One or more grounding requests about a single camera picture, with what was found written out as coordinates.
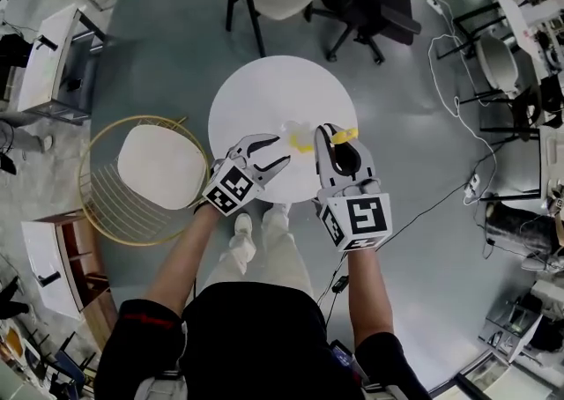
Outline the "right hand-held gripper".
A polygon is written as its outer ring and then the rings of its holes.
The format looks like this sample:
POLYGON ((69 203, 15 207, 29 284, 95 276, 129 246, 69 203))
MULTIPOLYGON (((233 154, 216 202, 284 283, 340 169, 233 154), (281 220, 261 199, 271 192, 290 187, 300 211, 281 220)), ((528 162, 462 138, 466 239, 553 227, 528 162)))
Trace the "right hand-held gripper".
POLYGON ((361 143, 358 129, 338 131, 338 160, 330 139, 335 133, 330 123, 319 125, 314 133, 316 172, 325 188, 317 192, 317 217, 337 251, 376 249, 393 232, 390 196, 373 177, 372 154, 361 143), (359 182, 337 185, 341 175, 359 182))

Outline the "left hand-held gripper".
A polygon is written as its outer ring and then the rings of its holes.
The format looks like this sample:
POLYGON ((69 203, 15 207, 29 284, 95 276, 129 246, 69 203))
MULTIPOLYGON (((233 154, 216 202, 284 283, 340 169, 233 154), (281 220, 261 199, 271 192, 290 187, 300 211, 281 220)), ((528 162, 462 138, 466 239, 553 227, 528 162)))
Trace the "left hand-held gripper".
POLYGON ((279 141, 274 134, 252 134, 243 137, 222 159, 215 159, 211 178, 204 188, 204 200, 224 216, 229 216, 257 198, 266 185, 289 163, 287 155, 265 167, 251 163, 251 154, 279 141))

